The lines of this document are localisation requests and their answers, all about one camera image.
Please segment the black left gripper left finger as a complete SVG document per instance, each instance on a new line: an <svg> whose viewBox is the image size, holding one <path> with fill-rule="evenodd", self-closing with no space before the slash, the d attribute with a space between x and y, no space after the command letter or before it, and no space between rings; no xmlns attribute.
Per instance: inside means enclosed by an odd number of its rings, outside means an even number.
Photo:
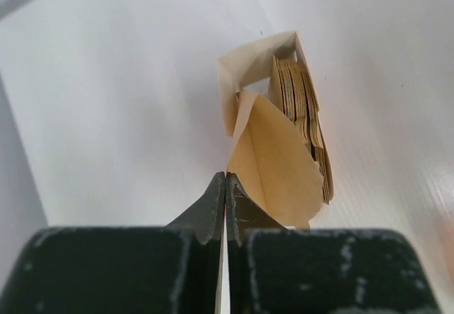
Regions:
<svg viewBox="0 0 454 314"><path fill-rule="evenodd" d="M2 313L218 313L226 176L163 227L50 227L25 244Z"/></svg>

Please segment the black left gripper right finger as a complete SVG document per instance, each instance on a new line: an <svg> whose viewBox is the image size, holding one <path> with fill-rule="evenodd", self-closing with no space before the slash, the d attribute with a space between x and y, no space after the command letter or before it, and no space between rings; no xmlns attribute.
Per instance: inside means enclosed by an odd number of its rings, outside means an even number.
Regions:
<svg viewBox="0 0 454 314"><path fill-rule="evenodd" d="M385 206L364 220L286 229L226 177L232 313L452 313L421 215Z"/></svg>

